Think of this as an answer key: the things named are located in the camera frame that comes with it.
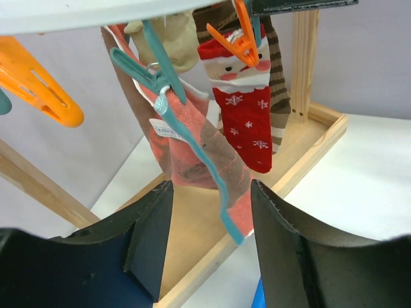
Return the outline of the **white round clip hanger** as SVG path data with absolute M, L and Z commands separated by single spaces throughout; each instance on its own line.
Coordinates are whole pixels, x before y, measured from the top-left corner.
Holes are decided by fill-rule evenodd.
M 1 1 L 1 34 L 47 33 L 150 19 L 215 4 L 209 0 Z

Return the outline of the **beige hanging sock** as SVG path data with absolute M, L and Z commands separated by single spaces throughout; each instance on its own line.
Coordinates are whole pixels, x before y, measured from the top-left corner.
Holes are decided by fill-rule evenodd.
M 150 19 L 161 44 L 167 52 L 177 73 L 185 73 L 199 61 L 197 47 L 197 27 L 191 10 Z M 133 40 L 142 64 L 148 65 L 156 61 L 156 57 L 148 45 L 141 21 L 130 21 L 124 32 Z

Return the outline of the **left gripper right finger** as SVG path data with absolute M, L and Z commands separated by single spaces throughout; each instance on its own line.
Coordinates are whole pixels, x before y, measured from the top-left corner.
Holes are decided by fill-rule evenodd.
M 332 227 L 251 184 L 267 307 L 409 307 L 410 236 L 376 241 Z

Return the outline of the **salmon pink cloth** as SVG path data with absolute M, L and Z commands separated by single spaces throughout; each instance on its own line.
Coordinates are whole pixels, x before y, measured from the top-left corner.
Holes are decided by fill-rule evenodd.
M 117 26 L 125 38 L 123 27 Z M 110 56 L 118 44 L 106 27 L 101 27 L 101 33 Z M 127 45 L 126 53 L 140 62 Z M 219 190 L 220 219 L 233 241 L 241 245 L 254 230 L 250 200 L 253 176 L 207 119 L 208 95 L 180 79 L 186 93 L 183 104 L 171 87 L 156 94 L 113 66 L 163 173 L 177 185 Z

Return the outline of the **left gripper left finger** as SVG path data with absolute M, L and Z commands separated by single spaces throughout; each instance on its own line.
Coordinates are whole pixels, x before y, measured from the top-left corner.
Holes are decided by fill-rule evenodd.
M 2 307 L 152 307 L 166 256 L 173 185 L 69 237 L 1 230 Z

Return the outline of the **large orange clothes peg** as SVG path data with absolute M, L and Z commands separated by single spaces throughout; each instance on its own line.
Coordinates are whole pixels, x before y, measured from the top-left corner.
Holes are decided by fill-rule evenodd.
M 1 37 L 1 86 L 61 125 L 83 123 L 82 109 L 12 36 Z

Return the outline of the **brown striped sock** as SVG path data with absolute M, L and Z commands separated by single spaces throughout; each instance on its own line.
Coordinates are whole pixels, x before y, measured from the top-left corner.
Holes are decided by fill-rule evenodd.
M 224 35 L 240 28 L 236 10 L 230 1 L 196 9 L 192 15 L 197 27 L 199 43 L 211 40 L 211 35 L 206 30 L 206 24 L 211 24 Z M 270 125 L 272 129 L 272 153 L 276 154 L 280 149 L 291 112 L 290 96 L 284 78 L 279 39 L 271 18 L 266 15 L 260 17 L 259 20 L 264 27 L 270 51 Z

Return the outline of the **blue plastic bin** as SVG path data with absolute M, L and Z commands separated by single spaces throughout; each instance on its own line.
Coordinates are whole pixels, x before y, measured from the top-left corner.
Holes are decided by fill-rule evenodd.
M 265 303 L 265 296 L 264 296 L 264 290 L 263 290 L 263 282 L 262 282 L 262 279 L 260 278 L 258 281 L 256 292 L 254 293 L 254 298 L 252 301 L 251 308 L 265 308 L 265 307 L 266 307 L 266 303 Z

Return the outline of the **teal clothes peg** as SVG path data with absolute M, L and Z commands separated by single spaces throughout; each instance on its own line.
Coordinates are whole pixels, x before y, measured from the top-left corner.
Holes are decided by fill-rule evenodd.
M 171 87 L 180 102 L 186 103 L 186 93 L 180 78 L 175 72 L 171 60 L 150 21 L 143 21 L 143 34 L 148 46 L 153 51 L 155 62 L 147 66 L 142 65 L 126 53 L 128 45 L 117 25 L 107 26 L 105 29 L 112 34 L 118 44 L 110 50 L 110 59 L 113 64 L 156 94 L 159 94 L 166 86 Z

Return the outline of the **red santa sock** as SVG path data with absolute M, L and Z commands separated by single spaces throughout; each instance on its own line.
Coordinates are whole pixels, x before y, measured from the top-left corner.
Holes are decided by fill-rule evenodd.
M 270 126 L 270 51 L 263 26 L 258 47 L 259 63 L 248 67 L 211 39 L 198 54 L 211 82 L 223 123 L 223 133 L 246 165 L 258 173 L 272 168 Z

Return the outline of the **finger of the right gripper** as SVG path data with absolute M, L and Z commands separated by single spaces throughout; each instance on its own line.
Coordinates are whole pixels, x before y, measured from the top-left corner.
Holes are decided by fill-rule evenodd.
M 251 2 L 251 15 L 319 10 L 358 4 L 359 0 L 257 0 Z

